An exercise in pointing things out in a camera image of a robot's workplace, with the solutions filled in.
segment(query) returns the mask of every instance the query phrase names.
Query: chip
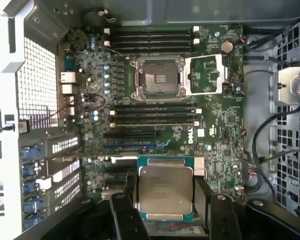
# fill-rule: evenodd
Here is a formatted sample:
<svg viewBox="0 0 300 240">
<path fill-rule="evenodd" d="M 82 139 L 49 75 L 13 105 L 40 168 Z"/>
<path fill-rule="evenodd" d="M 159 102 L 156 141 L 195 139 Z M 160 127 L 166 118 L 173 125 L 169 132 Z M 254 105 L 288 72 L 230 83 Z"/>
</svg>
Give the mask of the chip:
<svg viewBox="0 0 300 240">
<path fill-rule="evenodd" d="M 233 124 L 236 122 L 236 117 L 235 116 L 228 116 L 228 123 Z"/>
<path fill-rule="evenodd" d="M 223 156 L 224 157 L 231 157 L 231 150 L 230 149 L 223 150 Z"/>
</svg>

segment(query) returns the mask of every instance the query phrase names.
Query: screw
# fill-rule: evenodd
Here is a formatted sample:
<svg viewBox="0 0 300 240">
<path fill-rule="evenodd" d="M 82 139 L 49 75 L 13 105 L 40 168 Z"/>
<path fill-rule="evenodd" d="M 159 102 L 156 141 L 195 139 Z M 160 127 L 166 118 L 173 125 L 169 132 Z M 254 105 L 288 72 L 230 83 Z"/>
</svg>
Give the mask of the screw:
<svg viewBox="0 0 300 240">
<path fill-rule="evenodd" d="M 263 206 L 264 205 L 264 203 L 262 201 L 259 201 L 259 200 L 254 200 L 253 204 L 257 205 L 257 206 Z"/>
<path fill-rule="evenodd" d="M 218 196 L 216 196 L 216 198 L 219 200 L 226 200 L 226 197 L 223 195 L 218 195 Z"/>
<path fill-rule="evenodd" d="M 124 194 L 118 194 L 117 196 L 115 196 L 117 199 L 123 199 L 125 197 Z"/>
<path fill-rule="evenodd" d="M 38 24 L 38 23 L 40 23 L 40 18 L 38 18 L 37 16 L 35 16 L 34 18 L 33 18 L 33 21 L 36 23 L 36 24 Z"/>
</svg>

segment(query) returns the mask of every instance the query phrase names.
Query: capacitor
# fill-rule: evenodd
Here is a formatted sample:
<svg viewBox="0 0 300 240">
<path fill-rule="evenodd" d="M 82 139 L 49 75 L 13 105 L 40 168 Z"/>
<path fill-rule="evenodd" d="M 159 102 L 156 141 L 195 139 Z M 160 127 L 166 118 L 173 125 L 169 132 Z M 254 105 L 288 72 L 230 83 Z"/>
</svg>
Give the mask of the capacitor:
<svg viewBox="0 0 300 240">
<path fill-rule="evenodd" d="M 212 150 L 212 146 L 211 146 L 210 144 L 206 144 L 206 145 L 205 145 L 205 149 L 206 149 L 207 151 L 211 151 L 211 150 Z"/>
<path fill-rule="evenodd" d="M 229 40 L 225 40 L 221 43 L 220 49 L 224 54 L 229 54 L 234 50 L 234 44 Z"/>
</svg>

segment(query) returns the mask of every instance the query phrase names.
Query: black cable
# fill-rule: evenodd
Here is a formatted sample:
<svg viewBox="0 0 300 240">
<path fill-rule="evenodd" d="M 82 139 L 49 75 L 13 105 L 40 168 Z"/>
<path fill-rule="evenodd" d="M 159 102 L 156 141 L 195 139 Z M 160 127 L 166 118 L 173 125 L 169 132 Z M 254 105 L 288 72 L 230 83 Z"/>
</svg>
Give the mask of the black cable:
<svg viewBox="0 0 300 240">
<path fill-rule="evenodd" d="M 261 53 L 261 52 L 264 52 L 264 51 L 271 50 L 274 47 L 278 46 L 279 44 L 282 44 L 286 40 L 286 38 L 288 37 L 289 31 L 290 31 L 290 28 L 288 28 L 287 30 L 285 30 L 284 31 L 284 35 L 282 36 L 282 39 L 280 39 L 279 41 L 275 39 L 276 37 L 274 37 L 274 39 L 271 40 L 272 43 L 270 44 L 270 46 L 268 46 L 266 48 L 258 49 L 259 47 L 265 45 L 267 42 L 266 43 L 262 42 L 262 45 L 255 45 L 255 46 L 250 46 L 249 44 L 246 44 L 245 41 L 243 41 L 242 43 L 243 43 L 245 49 L 247 49 L 248 51 Z"/>
<path fill-rule="evenodd" d="M 292 150 L 288 150 L 288 151 L 281 151 L 279 152 L 278 154 L 275 154 L 269 158 L 264 158 L 264 157 L 260 157 L 260 163 L 261 164 L 264 164 L 264 163 L 267 163 L 271 160 L 274 160 L 274 159 L 277 159 L 277 158 L 280 158 L 284 155 L 287 155 L 287 154 L 292 154 L 292 153 L 300 153 L 300 149 L 292 149 Z"/>
<path fill-rule="evenodd" d="M 256 173 L 256 178 L 257 178 L 257 182 L 256 182 L 255 185 L 253 185 L 253 186 L 244 185 L 244 190 L 247 193 L 250 193 L 250 194 L 255 193 L 255 192 L 257 192 L 261 188 L 261 186 L 262 186 L 262 178 L 261 178 L 261 176 L 260 176 L 260 174 L 258 172 Z"/>
<path fill-rule="evenodd" d="M 246 72 L 245 74 L 243 74 L 243 75 L 240 77 L 240 81 L 241 81 L 242 79 L 244 79 L 247 75 L 254 74 L 254 73 L 265 73 L 265 74 L 270 74 L 270 75 L 273 75 L 273 74 L 274 74 L 272 71 L 269 71 L 269 70 L 263 70 L 263 69 L 251 70 L 251 71 L 248 71 L 248 72 Z"/>
<path fill-rule="evenodd" d="M 269 61 L 269 62 L 273 62 L 273 63 L 281 65 L 281 66 L 288 65 L 288 63 L 286 63 L 284 61 L 280 61 L 273 56 L 243 56 L 243 60 L 246 60 L 246 61 Z"/>
<path fill-rule="evenodd" d="M 275 190 L 275 187 L 272 185 L 272 183 L 269 181 L 269 179 L 267 178 L 267 176 L 265 175 L 263 169 L 262 169 L 262 166 L 261 166 L 261 163 L 260 163 L 260 159 L 259 159 L 259 156 L 258 156 L 258 152 L 257 152 L 257 138 L 258 138 L 258 135 L 260 134 L 260 132 L 262 131 L 262 129 L 264 129 L 265 126 L 267 126 L 269 123 L 271 123 L 273 120 L 277 119 L 277 118 L 280 118 L 280 117 L 286 117 L 288 115 L 291 115 L 291 114 L 295 114 L 295 113 L 298 113 L 300 112 L 300 105 L 292 110 L 292 111 L 289 111 L 289 112 L 280 112 L 280 113 L 277 113 L 277 114 L 274 114 L 272 115 L 271 117 L 269 117 L 267 120 L 265 120 L 258 128 L 257 130 L 255 131 L 254 135 L 253 135 L 253 139 L 252 139 L 252 157 L 253 157 L 253 161 L 254 161 L 254 164 L 258 170 L 258 173 L 261 175 L 261 177 L 263 178 L 263 180 L 268 184 L 271 192 L 272 192 L 272 199 L 273 201 L 275 202 L 277 200 L 277 196 L 276 196 L 276 190 Z"/>
</svg>

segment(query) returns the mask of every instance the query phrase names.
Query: mounting screw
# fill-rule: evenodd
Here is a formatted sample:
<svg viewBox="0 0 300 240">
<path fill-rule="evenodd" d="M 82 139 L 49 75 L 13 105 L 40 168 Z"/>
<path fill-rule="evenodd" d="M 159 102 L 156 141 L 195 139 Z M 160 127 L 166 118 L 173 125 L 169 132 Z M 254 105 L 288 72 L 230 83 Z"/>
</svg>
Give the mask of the mounting screw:
<svg viewBox="0 0 300 240">
<path fill-rule="evenodd" d="M 82 200 L 80 203 L 81 204 L 87 204 L 90 203 L 91 199 L 86 199 L 86 200 Z"/>
<path fill-rule="evenodd" d="M 37 16 L 35 16 L 34 18 L 33 18 L 33 21 L 36 23 L 36 24 L 38 24 L 38 23 L 40 23 L 40 18 L 38 18 Z"/>
<path fill-rule="evenodd" d="M 254 200 L 253 204 L 257 205 L 257 206 L 263 206 L 264 205 L 264 203 L 262 201 L 259 201 L 259 200 Z"/>
<path fill-rule="evenodd" d="M 218 195 L 218 196 L 216 196 L 216 198 L 219 200 L 226 200 L 226 197 L 223 195 Z"/>
<path fill-rule="evenodd" d="M 116 199 L 123 199 L 124 197 L 124 194 L 118 194 L 117 196 L 115 196 Z"/>
</svg>

